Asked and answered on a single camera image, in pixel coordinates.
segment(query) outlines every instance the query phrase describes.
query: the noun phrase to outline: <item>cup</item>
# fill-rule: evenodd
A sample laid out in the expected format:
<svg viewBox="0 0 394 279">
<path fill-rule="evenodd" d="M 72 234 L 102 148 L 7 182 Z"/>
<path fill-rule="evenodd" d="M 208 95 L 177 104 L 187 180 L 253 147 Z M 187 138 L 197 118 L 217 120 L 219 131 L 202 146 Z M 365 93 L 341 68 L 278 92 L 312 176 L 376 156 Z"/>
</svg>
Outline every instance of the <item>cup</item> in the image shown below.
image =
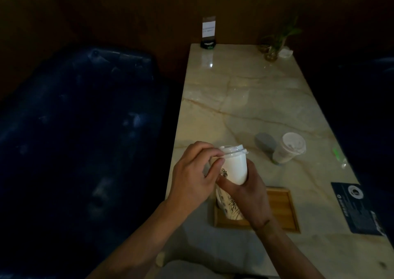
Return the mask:
<svg viewBox="0 0 394 279">
<path fill-rule="evenodd" d="M 219 149 L 225 153 L 222 156 L 225 161 L 220 175 L 237 185 L 242 185 L 247 178 L 246 154 L 248 151 L 242 145 L 221 146 Z M 212 165 L 217 159 L 218 157 L 211 158 L 210 164 Z M 216 199 L 228 219 L 242 220 L 244 218 L 234 199 L 218 185 L 216 185 Z"/>
<path fill-rule="evenodd" d="M 283 164 L 306 150 L 307 144 L 303 137 L 296 133 L 285 133 L 272 155 L 272 161 Z"/>
</svg>

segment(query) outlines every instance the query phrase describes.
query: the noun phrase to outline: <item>marble table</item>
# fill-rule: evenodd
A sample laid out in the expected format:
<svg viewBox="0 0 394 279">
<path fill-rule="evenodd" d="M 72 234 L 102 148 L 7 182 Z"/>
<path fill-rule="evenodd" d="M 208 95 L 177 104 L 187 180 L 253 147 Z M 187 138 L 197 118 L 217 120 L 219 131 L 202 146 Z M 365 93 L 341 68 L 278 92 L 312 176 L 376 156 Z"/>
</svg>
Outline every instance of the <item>marble table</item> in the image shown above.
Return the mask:
<svg viewBox="0 0 394 279">
<path fill-rule="evenodd" d="M 270 151 L 286 132 L 301 134 L 307 152 L 274 165 Z M 190 47 L 169 174 L 195 141 L 243 144 L 267 186 L 290 189 L 301 234 L 289 234 L 327 278 L 394 278 L 394 251 L 382 236 L 353 234 L 331 182 L 357 183 L 332 153 L 337 141 L 294 57 L 274 63 L 253 45 Z M 214 228 L 214 196 L 164 248 L 164 261 L 185 259 L 218 272 L 277 273 L 252 231 Z"/>
</svg>

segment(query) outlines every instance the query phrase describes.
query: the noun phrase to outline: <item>white circle logo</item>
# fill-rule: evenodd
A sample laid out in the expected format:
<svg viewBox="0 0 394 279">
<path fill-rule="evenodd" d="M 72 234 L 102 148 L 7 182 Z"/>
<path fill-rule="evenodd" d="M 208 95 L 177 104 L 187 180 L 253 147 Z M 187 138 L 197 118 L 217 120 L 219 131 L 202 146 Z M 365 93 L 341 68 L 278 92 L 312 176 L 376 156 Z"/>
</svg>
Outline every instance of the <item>white circle logo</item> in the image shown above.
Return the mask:
<svg viewBox="0 0 394 279">
<path fill-rule="evenodd" d="M 347 188 L 348 192 L 350 195 L 352 195 L 353 198 L 356 199 L 363 199 L 364 198 L 364 193 L 360 190 L 360 188 L 356 186 L 349 186 Z"/>
</svg>

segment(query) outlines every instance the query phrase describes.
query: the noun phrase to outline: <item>white lid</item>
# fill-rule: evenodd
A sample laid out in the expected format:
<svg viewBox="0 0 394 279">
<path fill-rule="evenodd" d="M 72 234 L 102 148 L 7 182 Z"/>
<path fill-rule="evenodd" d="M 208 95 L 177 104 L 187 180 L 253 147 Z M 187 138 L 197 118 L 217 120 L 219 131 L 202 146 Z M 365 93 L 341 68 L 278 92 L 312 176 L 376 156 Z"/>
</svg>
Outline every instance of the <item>white lid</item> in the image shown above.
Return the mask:
<svg viewBox="0 0 394 279">
<path fill-rule="evenodd" d="M 223 156 L 225 159 L 234 156 L 239 156 L 243 153 L 244 154 L 248 153 L 248 151 L 244 148 L 242 144 L 238 146 L 230 146 L 230 145 L 220 146 L 219 149 L 225 153 L 225 155 Z"/>
<path fill-rule="evenodd" d="M 286 133 L 282 137 L 283 145 L 291 153 L 303 154 L 307 150 L 307 144 L 302 136 L 296 133 Z"/>
</svg>

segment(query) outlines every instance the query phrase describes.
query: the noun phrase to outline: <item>person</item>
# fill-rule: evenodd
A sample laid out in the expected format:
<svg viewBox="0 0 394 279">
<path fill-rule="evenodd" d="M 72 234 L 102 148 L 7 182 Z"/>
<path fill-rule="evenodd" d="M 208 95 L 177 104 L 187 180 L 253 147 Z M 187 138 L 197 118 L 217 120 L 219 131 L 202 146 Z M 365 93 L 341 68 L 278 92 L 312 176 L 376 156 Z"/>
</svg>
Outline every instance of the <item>person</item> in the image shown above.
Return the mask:
<svg viewBox="0 0 394 279">
<path fill-rule="evenodd" d="M 191 212 L 207 200 L 214 191 L 215 183 L 233 197 L 263 243 L 280 278 L 324 278 L 275 220 L 269 206 L 266 186 L 253 162 L 247 160 L 248 177 L 241 186 L 220 175 L 224 158 L 217 159 L 204 176 L 203 169 L 209 159 L 223 155 L 221 150 L 210 143 L 198 141 L 189 145 L 174 166 L 168 198 L 87 279 L 143 278 L 170 235 Z M 187 277 L 207 278 L 208 275 L 189 274 Z"/>
</svg>

